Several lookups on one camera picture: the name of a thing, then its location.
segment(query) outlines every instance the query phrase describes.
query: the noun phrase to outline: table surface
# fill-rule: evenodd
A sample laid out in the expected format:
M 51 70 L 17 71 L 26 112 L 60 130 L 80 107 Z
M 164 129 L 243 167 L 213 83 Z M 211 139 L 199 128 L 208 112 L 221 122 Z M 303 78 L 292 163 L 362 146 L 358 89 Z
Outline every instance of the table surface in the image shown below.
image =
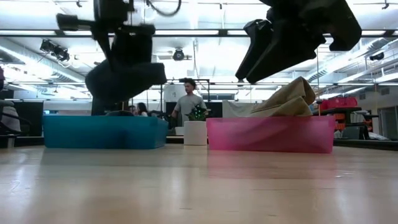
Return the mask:
M 58 223 L 397 223 L 398 154 L 0 149 L 0 219 Z

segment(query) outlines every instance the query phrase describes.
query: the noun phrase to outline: ceiling pipe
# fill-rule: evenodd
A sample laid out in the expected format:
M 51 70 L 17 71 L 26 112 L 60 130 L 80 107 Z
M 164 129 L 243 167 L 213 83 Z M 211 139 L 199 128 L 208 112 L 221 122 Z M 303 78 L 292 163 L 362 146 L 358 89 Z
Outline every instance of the ceiling pipe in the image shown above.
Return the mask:
M 1 38 L 0 39 L 0 49 L 7 52 L 8 54 L 11 54 L 20 60 L 23 61 L 23 58 L 21 57 L 27 57 L 31 60 L 34 60 L 38 62 L 39 64 L 45 65 L 49 68 L 51 68 L 53 71 L 57 71 L 58 74 L 63 75 L 64 77 L 67 77 L 74 82 L 83 82 L 85 80 L 85 77 L 77 72 L 74 72 L 70 69 L 63 68 L 61 65 L 59 65 L 57 62 L 54 62 L 42 55 L 39 55 L 38 53 L 35 53 L 31 50 L 28 50 L 24 47 L 21 47 L 20 45 L 6 39 L 6 38 Z
M 341 54 L 334 59 L 325 62 L 319 69 L 319 71 L 317 70 L 317 68 L 314 68 L 306 74 L 305 78 L 309 82 L 312 82 L 316 80 L 318 76 L 320 78 L 322 76 L 329 75 L 339 69 L 342 69 L 352 64 L 359 58 L 366 58 L 368 56 L 371 56 L 383 47 L 395 42 L 396 40 L 396 38 L 378 38 L 366 45 L 359 44 L 359 50 L 355 52 L 347 52 L 345 54 Z

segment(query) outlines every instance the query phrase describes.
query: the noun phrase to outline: blue plastic bin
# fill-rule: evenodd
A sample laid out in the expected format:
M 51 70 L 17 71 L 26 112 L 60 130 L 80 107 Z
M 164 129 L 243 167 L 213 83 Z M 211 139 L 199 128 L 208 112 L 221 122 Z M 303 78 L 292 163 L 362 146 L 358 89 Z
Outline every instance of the blue plastic bin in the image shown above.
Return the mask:
M 155 149 L 166 144 L 169 124 L 140 116 L 44 116 L 48 148 Z

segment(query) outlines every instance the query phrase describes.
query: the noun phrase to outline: gray t-shirt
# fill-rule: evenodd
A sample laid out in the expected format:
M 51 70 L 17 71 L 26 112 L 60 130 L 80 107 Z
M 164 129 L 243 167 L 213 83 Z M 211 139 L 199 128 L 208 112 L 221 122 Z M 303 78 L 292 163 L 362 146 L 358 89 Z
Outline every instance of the gray t-shirt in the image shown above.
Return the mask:
M 192 109 L 194 109 L 196 105 L 200 105 L 200 107 L 206 108 L 206 104 L 203 99 L 195 94 L 185 95 L 177 101 L 174 110 L 178 111 L 181 114 L 182 126 L 184 126 L 184 122 L 189 121 L 189 118 L 186 114 L 190 114 Z

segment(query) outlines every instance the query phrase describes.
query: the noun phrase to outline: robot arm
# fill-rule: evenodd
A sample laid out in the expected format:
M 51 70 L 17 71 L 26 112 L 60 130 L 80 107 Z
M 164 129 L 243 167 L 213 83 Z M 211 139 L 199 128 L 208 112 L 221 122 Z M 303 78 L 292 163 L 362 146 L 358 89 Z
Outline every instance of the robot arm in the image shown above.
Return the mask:
M 244 30 L 249 50 L 236 72 L 250 83 L 267 78 L 317 55 L 330 33 L 331 51 L 351 50 L 362 30 L 345 0 L 261 0 L 271 8 L 267 20 L 255 20 Z
M 154 7 L 150 0 L 145 2 Z M 173 16 L 181 7 L 164 13 Z M 244 27 L 251 44 L 236 72 L 240 80 L 250 83 L 316 57 L 315 49 L 326 42 L 330 33 L 334 41 L 330 50 L 351 50 L 361 37 L 361 28 L 345 0 L 261 0 L 271 8 L 267 20 L 251 21 Z M 134 0 L 94 0 L 94 21 L 58 14 L 61 30 L 89 27 L 101 46 L 106 60 L 86 76 L 86 85 L 97 99 L 114 103 L 128 100 L 152 85 L 166 82 L 164 66 L 151 63 L 153 25 L 127 26 Z M 115 33 L 112 45 L 108 33 Z

